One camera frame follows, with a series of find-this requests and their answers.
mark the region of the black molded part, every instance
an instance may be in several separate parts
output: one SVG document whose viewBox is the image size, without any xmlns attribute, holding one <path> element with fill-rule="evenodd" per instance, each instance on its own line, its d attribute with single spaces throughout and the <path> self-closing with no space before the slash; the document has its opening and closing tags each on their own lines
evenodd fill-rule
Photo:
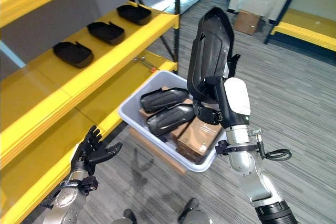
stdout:
<svg viewBox="0 0 336 224">
<path fill-rule="evenodd" d="M 122 5 L 117 8 L 120 17 L 137 25 L 146 25 L 151 20 L 152 11 L 140 5 Z"/>
<path fill-rule="evenodd" d="M 89 33 L 111 45 L 119 44 L 125 37 L 125 31 L 121 27 L 109 22 L 94 22 L 88 25 Z"/>
<path fill-rule="evenodd" d="M 286 201 L 255 208 L 262 224 L 297 224 Z"/>
<path fill-rule="evenodd" d="M 197 100 L 216 103 L 203 80 L 209 76 L 222 76 L 226 61 L 232 57 L 234 32 L 227 15 L 218 7 L 207 12 L 198 23 L 193 42 L 187 87 Z"/>
<path fill-rule="evenodd" d="M 167 106 L 173 106 L 183 102 L 189 97 L 186 89 L 171 88 L 162 90 L 161 88 L 147 94 L 143 94 L 140 98 L 141 105 L 146 113 L 153 113 Z"/>
<path fill-rule="evenodd" d="M 76 68 L 84 68 L 93 60 L 92 51 L 78 42 L 60 42 L 53 50 L 58 58 Z"/>
<path fill-rule="evenodd" d="M 161 136 L 191 121 L 194 117 L 193 105 L 182 103 L 150 116 L 147 118 L 147 125 L 153 135 Z"/>
</svg>

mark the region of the gray carpet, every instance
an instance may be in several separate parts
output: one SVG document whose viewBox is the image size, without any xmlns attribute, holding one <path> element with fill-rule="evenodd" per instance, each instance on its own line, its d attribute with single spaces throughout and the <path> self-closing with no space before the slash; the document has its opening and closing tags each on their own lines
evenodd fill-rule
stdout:
<svg viewBox="0 0 336 224">
<path fill-rule="evenodd" d="M 199 18 L 225 0 L 201 0 L 181 18 L 180 71 L 187 75 Z M 242 55 L 236 77 L 247 84 L 251 127 L 264 129 L 266 151 L 289 148 L 293 158 L 265 161 L 287 203 L 301 223 L 336 223 L 336 71 L 335 66 L 272 45 L 262 44 L 270 25 L 253 36 L 235 32 L 234 52 Z M 166 34 L 172 41 L 172 32 Z M 169 56 L 158 41 L 150 47 Z M 184 204 L 197 197 L 214 223 L 259 223 L 239 190 L 226 157 L 204 173 L 181 176 L 136 143 L 128 126 L 114 142 L 124 147 L 97 165 L 99 188 L 87 198 L 78 223 L 111 223 L 130 207 L 138 223 L 176 223 Z M 24 223 L 41 223 L 37 208 Z"/>
</svg>

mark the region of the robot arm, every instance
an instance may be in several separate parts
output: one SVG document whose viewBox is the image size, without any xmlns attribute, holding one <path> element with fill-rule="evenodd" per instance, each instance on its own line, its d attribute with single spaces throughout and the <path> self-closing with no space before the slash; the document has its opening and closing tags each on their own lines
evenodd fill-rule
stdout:
<svg viewBox="0 0 336 224">
<path fill-rule="evenodd" d="M 96 164 L 107 161 L 120 151 L 122 143 L 105 148 L 99 140 L 99 129 L 93 126 L 85 139 L 78 145 L 71 160 L 71 173 L 56 193 L 42 203 L 50 208 L 43 224 L 75 224 L 79 211 L 86 202 L 89 192 L 96 190 L 98 181 L 94 177 Z"/>
<path fill-rule="evenodd" d="M 250 104 L 244 81 L 234 78 L 240 55 L 232 56 L 234 32 L 226 14 L 218 7 L 198 23 L 193 42 L 187 87 L 194 112 L 208 124 L 221 124 L 227 141 L 219 141 L 217 154 L 227 155 L 241 188 L 262 223 L 297 223 L 280 191 L 263 169 L 263 159 L 283 161 L 287 149 L 265 153 L 261 130 L 248 130 Z M 219 111 L 202 103 L 217 103 Z"/>
<path fill-rule="evenodd" d="M 217 154 L 227 155 L 240 186 L 257 211 L 261 223 L 297 223 L 270 175 L 263 169 L 263 159 L 283 161 L 291 157 L 289 150 L 266 153 L 261 139 L 262 131 L 248 130 L 250 104 L 244 81 L 238 78 L 205 78 L 208 89 L 214 90 L 220 111 L 202 106 L 194 100 L 197 116 L 210 124 L 220 123 L 227 141 L 218 142 Z"/>
</svg>

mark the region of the black plastic part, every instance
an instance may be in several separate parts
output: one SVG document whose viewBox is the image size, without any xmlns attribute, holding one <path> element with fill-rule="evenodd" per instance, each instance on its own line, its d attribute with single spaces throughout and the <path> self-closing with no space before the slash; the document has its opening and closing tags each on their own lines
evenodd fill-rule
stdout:
<svg viewBox="0 0 336 224">
<path fill-rule="evenodd" d="M 235 76 L 237 63 L 239 59 L 240 55 L 236 54 L 227 62 L 227 66 L 229 68 L 229 75 L 227 77 L 228 79 Z"/>
<path fill-rule="evenodd" d="M 93 60 L 92 51 L 78 42 L 60 42 L 53 50 L 58 58 L 76 68 L 84 68 Z"/>
<path fill-rule="evenodd" d="M 286 201 L 255 208 L 262 224 L 297 224 Z"/>
<path fill-rule="evenodd" d="M 122 143 L 119 142 L 109 149 L 103 148 L 96 152 L 93 152 L 88 157 L 88 162 L 90 164 L 99 164 L 99 163 L 105 162 L 113 158 L 114 156 L 116 156 L 117 153 L 120 151 L 121 147 L 122 147 Z"/>
<path fill-rule="evenodd" d="M 98 180 L 94 176 L 85 177 L 80 183 L 79 188 L 88 196 L 90 191 L 97 190 Z"/>
<path fill-rule="evenodd" d="M 178 224 L 182 224 L 185 217 L 187 216 L 187 213 L 190 212 L 191 210 L 197 208 L 199 206 L 198 199 L 196 198 L 191 198 L 187 204 L 185 204 L 182 213 L 179 215 L 177 219 Z"/>
<path fill-rule="evenodd" d="M 257 145 L 258 145 L 258 148 L 259 148 L 260 157 L 261 157 L 261 159 L 264 159 L 266 157 L 265 149 L 264 149 L 264 143 L 262 141 L 261 142 L 258 141 Z"/>
<path fill-rule="evenodd" d="M 143 94 L 140 98 L 141 105 L 146 113 L 153 113 L 167 106 L 173 106 L 183 102 L 189 97 L 186 89 L 171 88 L 162 90 L 161 88 L 147 94 Z"/>
<path fill-rule="evenodd" d="M 87 26 L 89 33 L 111 45 L 119 44 L 125 37 L 125 31 L 121 27 L 109 22 L 94 22 Z"/>
<path fill-rule="evenodd" d="M 129 208 L 125 209 L 123 216 L 129 220 L 132 221 L 132 224 L 137 224 L 137 219 L 135 217 L 135 214 L 133 213 L 133 211 Z"/>
<path fill-rule="evenodd" d="M 218 7 L 207 12 L 198 23 L 193 42 L 187 87 L 197 100 L 216 103 L 207 95 L 202 81 L 209 76 L 222 76 L 226 61 L 231 60 L 234 33 L 227 15 Z"/>
<path fill-rule="evenodd" d="M 146 25 L 151 20 L 152 11 L 140 5 L 122 5 L 117 8 L 120 17 L 137 25 Z"/>
<path fill-rule="evenodd" d="M 226 140 L 221 140 L 218 142 L 218 145 L 215 146 L 216 153 L 218 155 L 227 155 L 231 152 L 244 152 L 244 151 L 254 151 L 258 149 L 258 145 L 245 145 L 245 146 L 236 146 L 236 147 L 229 147 Z"/>
<path fill-rule="evenodd" d="M 193 99 L 194 113 L 202 122 L 211 125 L 218 125 L 218 111 L 212 108 L 204 107 L 201 102 Z"/>
<path fill-rule="evenodd" d="M 161 136 L 191 121 L 194 117 L 192 104 L 178 104 L 150 116 L 147 125 L 153 135 Z"/>
<path fill-rule="evenodd" d="M 61 188 L 58 187 L 53 194 L 49 194 L 47 198 L 40 203 L 40 206 L 52 209 L 54 207 L 54 200 L 60 192 Z"/>
</svg>

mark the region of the silver metal cylinder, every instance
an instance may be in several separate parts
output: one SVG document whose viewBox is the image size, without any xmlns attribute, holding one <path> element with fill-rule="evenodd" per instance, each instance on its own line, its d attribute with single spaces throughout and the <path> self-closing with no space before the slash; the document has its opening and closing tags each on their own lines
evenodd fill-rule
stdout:
<svg viewBox="0 0 336 224">
<path fill-rule="evenodd" d="M 237 125 L 225 129 L 228 144 L 241 144 L 250 142 L 247 134 L 247 125 Z"/>
<path fill-rule="evenodd" d="M 89 176 L 89 173 L 84 169 L 77 169 L 72 172 L 69 176 L 69 180 L 83 180 L 85 177 Z"/>
</svg>

